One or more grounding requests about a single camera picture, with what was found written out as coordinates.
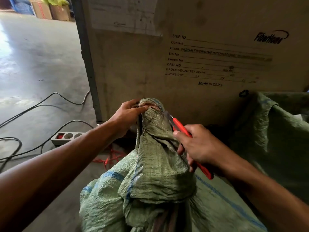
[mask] gray floor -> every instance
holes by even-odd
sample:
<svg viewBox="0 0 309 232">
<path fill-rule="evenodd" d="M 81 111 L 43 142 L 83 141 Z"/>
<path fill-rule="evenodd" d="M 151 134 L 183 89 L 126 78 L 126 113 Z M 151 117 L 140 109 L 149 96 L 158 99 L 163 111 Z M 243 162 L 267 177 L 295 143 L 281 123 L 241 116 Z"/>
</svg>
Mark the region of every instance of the gray floor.
<svg viewBox="0 0 309 232">
<path fill-rule="evenodd" d="M 0 123 L 53 92 L 82 102 L 89 85 L 80 51 L 74 22 L 0 12 Z M 2 128 L 0 137 L 21 139 L 22 152 L 40 145 L 68 121 L 80 119 L 95 125 L 91 95 L 84 107 L 70 104 L 58 95 L 45 104 L 58 108 L 43 106 L 30 111 Z M 63 129 L 87 130 L 89 127 L 81 123 Z M 16 147 L 13 141 L 0 142 L 0 157 L 8 156 Z M 51 148 L 49 142 L 44 151 Z M 7 168 L 25 160 L 12 161 Z M 79 193 L 103 172 L 102 164 L 91 163 L 24 231 L 79 231 Z"/>
</svg>

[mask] person's left arm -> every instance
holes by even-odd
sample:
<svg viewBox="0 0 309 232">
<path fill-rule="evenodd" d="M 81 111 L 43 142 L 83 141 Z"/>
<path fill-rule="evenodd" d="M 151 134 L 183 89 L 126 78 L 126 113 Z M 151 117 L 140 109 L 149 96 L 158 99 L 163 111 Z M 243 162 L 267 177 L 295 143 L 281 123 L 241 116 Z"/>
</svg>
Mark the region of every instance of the person's left arm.
<svg viewBox="0 0 309 232">
<path fill-rule="evenodd" d="M 139 114 L 138 100 L 121 105 L 104 124 L 67 144 L 0 174 L 0 231 L 22 231 L 115 139 L 126 134 Z"/>
</svg>

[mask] hand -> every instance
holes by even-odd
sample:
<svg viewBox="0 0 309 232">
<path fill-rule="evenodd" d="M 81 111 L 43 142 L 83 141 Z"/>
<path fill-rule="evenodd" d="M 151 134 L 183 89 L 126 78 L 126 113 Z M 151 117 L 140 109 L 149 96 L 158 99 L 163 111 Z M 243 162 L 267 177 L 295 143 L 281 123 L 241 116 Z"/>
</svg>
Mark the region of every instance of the hand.
<svg viewBox="0 0 309 232">
<path fill-rule="evenodd" d="M 178 154 L 181 155 L 184 149 L 187 150 L 190 172 L 196 169 L 194 160 L 221 169 L 225 164 L 232 164 L 232 159 L 239 158 L 203 125 L 186 125 L 185 128 L 192 134 L 192 138 L 178 131 L 174 131 L 174 136 L 182 144 L 179 145 Z"/>
<path fill-rule="evenodd" d="M 121 104 L 120 108 L 115 114 L 108 120 L 108 122 L 114 122 L 117 125 L 117 137 L 123 137 L 130 126 L 135 124 L 139 114 L 147 111 L 148 106 L 136 107 L 139 99 L 132 99 L 130 101 Z"/>
</svg>

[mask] person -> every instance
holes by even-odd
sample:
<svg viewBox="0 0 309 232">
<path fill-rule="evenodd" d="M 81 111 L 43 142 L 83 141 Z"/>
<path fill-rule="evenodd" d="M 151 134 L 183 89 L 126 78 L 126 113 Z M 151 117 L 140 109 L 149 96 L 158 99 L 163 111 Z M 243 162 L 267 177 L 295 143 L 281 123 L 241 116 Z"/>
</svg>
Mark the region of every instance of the person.
<svg viewBox="0 0 309 232">
<path fill-rule="evenodd" d="M 126 134 L 148 106 L 125 102 L 104 124 L 0 174 L 0 231 L 22 231 L 115 139 Z M 193 138 L 174 132 L 193 160 L 211 166 L 244 194 L 275 231 L 309 231 L 309 207 L 262 174 L 202 125 L 186 125 Z"/>
</svg>

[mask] forearm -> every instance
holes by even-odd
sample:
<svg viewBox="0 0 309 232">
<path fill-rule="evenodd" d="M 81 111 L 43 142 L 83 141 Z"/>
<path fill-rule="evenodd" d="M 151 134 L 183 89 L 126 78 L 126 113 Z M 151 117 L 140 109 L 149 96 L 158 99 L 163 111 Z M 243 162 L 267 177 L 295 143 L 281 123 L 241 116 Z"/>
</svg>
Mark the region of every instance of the forearm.
<svg viewBox="0 0 309 232">
<path fill-rule="evenodd" d="M 275 231 L 309 231 L 309 207 L 276 181 L 241 159 L 225 175 Z"/>
<path fill-rule="evenodd" d="M 115 129 L 106 122 L 0 174 L 0 231 L 27 226 L 115 139 Z"/>
</svg>

